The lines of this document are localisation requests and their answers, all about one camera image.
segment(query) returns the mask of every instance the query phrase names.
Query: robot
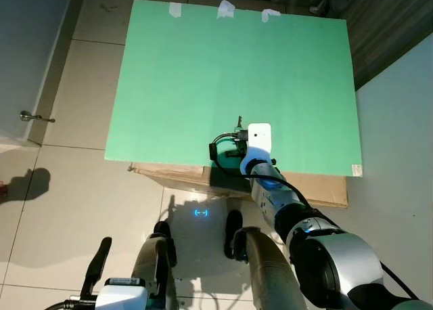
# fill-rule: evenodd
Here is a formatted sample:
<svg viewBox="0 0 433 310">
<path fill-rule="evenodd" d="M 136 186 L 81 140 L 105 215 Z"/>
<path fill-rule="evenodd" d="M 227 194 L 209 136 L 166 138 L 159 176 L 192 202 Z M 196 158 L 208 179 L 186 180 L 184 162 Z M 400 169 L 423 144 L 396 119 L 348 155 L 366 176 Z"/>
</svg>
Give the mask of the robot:
<svg viewBox="0 0 433 310">
<path fill-rule="evenodd" d="M 432 310 L 420 301 L 360 237 L 344 231 L 279 173 L 271 160 L 270 124 L 240 125 L 209 144 L 210 159 L 226 175 L 248 179 L 251 197 L 265 220 L 275 229 L 290 254 L 296 277 L 274 241 L 257 227 L 243 227 L 238 211 L 228 214 L 225 231 L 226 257 L 249 264 L 253 302 L 260 310 L 304 310 L 304 297 L 324 309 Z M 240 173 L 224 169 L 218 160 L 222 138 L 235 141 L 241 157 Z M 177 310 L 172 267 L 177 263 L 175 242 L 168 223 L 160 221 L 143 244 L 130 278 L 110 278 L 98 295 L 100 280 L 111 245 L 104 238 L 87 270 L 78 297 L 47 308 L 97 310 Z M 391 275 L 410 298 L 395 296 L 384 286 L 383 271 Z"/>
</svg>

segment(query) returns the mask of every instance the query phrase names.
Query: green surface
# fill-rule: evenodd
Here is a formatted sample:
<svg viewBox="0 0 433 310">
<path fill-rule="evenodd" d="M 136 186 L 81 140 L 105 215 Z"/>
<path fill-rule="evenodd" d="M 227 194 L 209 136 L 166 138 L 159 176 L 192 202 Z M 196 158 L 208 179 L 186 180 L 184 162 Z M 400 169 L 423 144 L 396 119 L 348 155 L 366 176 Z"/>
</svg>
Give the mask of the green surface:
<svg viewBox="0 0 433 310">
<path fill-rule="evenodd" d="M 346 23 L 135 0 L 106 159 L 209 165 L 208 144 L 270 123 L 282 171 L 352 175 L 361 164 Z"/>
</svg>

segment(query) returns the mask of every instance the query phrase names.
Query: cardboard box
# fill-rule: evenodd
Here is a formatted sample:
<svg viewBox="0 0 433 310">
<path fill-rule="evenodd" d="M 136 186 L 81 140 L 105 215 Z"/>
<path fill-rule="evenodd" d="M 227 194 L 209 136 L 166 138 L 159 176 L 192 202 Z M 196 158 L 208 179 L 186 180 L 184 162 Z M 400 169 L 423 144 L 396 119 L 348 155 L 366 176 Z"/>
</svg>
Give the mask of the cardboard box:
<svg viewBox="0 0 433 310">
<path fill-rule="evenodd" d="M 248 180 L 228 177 L 216 168 L 133 162 L 131 170 L 153 179 L 164 187 L 250 198 Z M 282 174 L 312 205 L 347 207 L 345 177 L 287 172 Z"/>
</svg>

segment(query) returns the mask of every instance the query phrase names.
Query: white tape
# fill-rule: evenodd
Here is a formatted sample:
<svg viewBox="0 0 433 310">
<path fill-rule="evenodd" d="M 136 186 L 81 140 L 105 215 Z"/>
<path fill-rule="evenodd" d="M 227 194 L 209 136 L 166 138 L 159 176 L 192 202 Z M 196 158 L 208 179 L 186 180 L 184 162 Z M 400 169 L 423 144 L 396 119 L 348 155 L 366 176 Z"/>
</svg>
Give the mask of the white tape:
<svg viewBox="0 0 433 310">
<path fill-rule="evenodd" d="M 216 18 L 234 17 L 235 6 L 226 0 L 222 0 L 218 7 L 218 14 Z"/>
<path fill-rule="evenodd" d="M 168 12 L 175 18 L 180 17 L 182 14 L 182 3 L 170 2 Z"/>
<path fill-rule="evenodd" d="M 352 164 L 352 176 L 362 177 L 363 176 L 363 166 L 360 164 Z"/>
<path fill-rule="evenodd" d="M 280 17 L 281 13 L 279 13 L 278 11 L 272 10 L 272 9 L 264 9 L 262 11 L 262 22 L 268 22 L 269 21 L 269 15 Z"/>
</svg>

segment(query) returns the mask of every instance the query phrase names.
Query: floor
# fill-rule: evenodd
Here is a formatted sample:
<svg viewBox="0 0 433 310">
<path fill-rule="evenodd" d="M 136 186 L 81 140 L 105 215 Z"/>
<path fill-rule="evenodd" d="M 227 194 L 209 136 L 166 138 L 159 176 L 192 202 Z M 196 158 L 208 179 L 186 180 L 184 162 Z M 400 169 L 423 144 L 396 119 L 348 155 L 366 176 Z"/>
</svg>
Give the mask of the floor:
<svg viewBox="0 0 433 310">
<path fill-rule="evenodd" d="M 217 6 L 221 0 L 158 0 Z M 286 6 L 229 0 L 240 9 Z M 128 277 L 159 219 L 170 218 L 182 309 L 255 309 L 248 266 L 223 256 L 227 209 L 271 233 L 249 202 L 164 188 L 104 160 L 104 148 L 133 0 L 85 0 L 41 148 L 1 146 L 0 310 L 44 309 L 77 294 L 105 236 L 113 238 L 104 275 Z M 206 207 L 208 222 L 192 219 Z"/>
</svg>

